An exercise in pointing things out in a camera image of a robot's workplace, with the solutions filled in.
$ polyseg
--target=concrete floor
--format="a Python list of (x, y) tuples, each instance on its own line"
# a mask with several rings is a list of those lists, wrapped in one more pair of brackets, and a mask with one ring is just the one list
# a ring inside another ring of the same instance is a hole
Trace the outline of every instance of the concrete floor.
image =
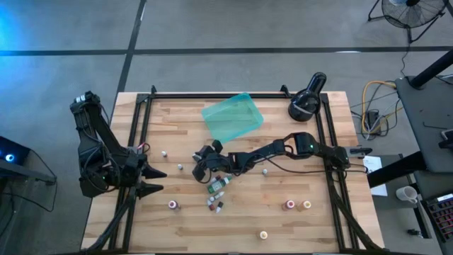
[[(148, 0), (137, 49), (204, 47), (401, 47), (406, 32), (386, 21), (367, 23), (374, 0), (209, 1)], [(0, 0), (0, 50), (126, 50), (139, 0)], [(414, 75), (445, 52), (430, 51), (453, 40), (447, 13), (413, 46), (405, 73)], [(351, 105), (371, 80), (401, 77), (404, 52), (136, 55), (125, 91), (276, 91), (306, 86), (315, 72), (327, 74), (326, 91), (341, 90)], [(81, 195), (76, 150), (79, 138), (69, 104), (92, 90), (110, 114), (124, 55), (0, 57), (0, 135), (35, 149), (58, 175), (55, 211), (25, 205), (9, 254), (53, 254), (80, 247), (90, 200)], [(448, 69), (444, 74), (453, 73)], [(379, 95), (390, 93), (381, 88)], [(384, 110), (397, 100), (372, 104)], [(387, 137), (360, 144), (374, 154), (418, 150), (403, 111)], [(36, 186), (35, 198), (50, 203), (53, 189)], [(386, 248), (440, 254), (435, 239), (409, 237), (416, 228), (409, 209), (377, 208)]]

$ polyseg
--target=butcher block tabletop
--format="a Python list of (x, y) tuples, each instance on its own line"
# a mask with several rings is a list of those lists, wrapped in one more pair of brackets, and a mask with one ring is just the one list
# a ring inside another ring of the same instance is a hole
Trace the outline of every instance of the butcher block tabletop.
[[(357, 146), (348, 99), (344, 91), (327, 92), (333, 122), (340, 146)], [(121, 145), (127, 146), (137, 93), (119, 93), (111, 128)], [(213, 139), (202, 118), (201, 110), (221, 99), (154, 99), (146, 141), (149, 164), (168, 174), (166, 178), (146, 180), (164, 186), (162, 191), (137, 199), (130, 238), (129, 252), (137, 253), (310, 253), (336, 252), (335, 227), (325, 173), (292, 174), (279, 170), (267, 161), (239, 177), (233, 177), (214, 202), (223, 202), (219, 213), (207, 207), (207, 184), (198, 183), (192, 170), (194, 152)], [(309, 132), (318, 140), (316, 121), (300, 123), (287, 112), (288, 99), (255, 98), (253, 102), (264, 117), (264, 123), (254, 131), (223, 144), (222, 154), (251, 152), (286, 137), (292, 132)], [(144, 110), (140, 111), (135, 145), (137, 146)], [(321, 109), (326, 141), (328, 126)], [(273, 158), (277, 164), (295, 171), (324, 170), (318, 157), (292, 160), (285, 156)], [(361, 164), (359, 159), (352, 163)], [(363, 170), (361, 166), (350, 169)], [(383, 247), (372, 195), (365, 174), (350, 172), (346, 178), (352, 213), (372, 240)], [(169, 210), (175, 200), (180, 210)], [(282, 204), (293, 200), (299, 204), (311, 202), (311, 208), (299, 212), (282, 210)], [(112, 220), (117, 191), (99, 195), (92, 200), (81, 248), (96, 241)], [(342, 217), (347, 247), (348, 228)], [(117, 247), (122, 244), (124, 224), (120, 225)], [(268, 238), (258, 238), (266, 231)]]

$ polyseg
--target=black desk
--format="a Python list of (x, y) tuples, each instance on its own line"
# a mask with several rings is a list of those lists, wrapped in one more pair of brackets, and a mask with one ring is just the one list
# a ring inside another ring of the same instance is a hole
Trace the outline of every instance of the black desk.
[[(453, 128), (453, 85), (434, 78), (419, 91), (406, 79), (395, 82), (420, 151), (369, 174), (370, 186), (413, 173), (423, 200), (453, 193), (453, 150), (438, 146), (440, 131)], [(453, 254), (453, 242), (439, 244)]]

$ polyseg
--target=black fan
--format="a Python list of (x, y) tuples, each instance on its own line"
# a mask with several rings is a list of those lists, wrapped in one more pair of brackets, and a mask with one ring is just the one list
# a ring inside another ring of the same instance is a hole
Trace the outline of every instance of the black fan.
[[(382, 0), (383, 16), (371, 17), (377, 0), (368, 14), (368, 21), (385, 18), (390, 24), (408, 31), (409, 43), (413, 43), (430, 28), (433, 23), (444, 15), (443, 11), (448, 0)], [(417, 28), (430, 22), (430, 25), (415, 39), (412, 40), (411, 28)]]

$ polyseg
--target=translucent container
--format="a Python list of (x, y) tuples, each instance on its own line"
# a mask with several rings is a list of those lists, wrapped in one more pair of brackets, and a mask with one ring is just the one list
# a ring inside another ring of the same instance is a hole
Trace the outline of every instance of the translucent container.
[(263, 116), (248, 93), (240, 93), (201, 111), (211, 136), (228, 142), (263, 124)]

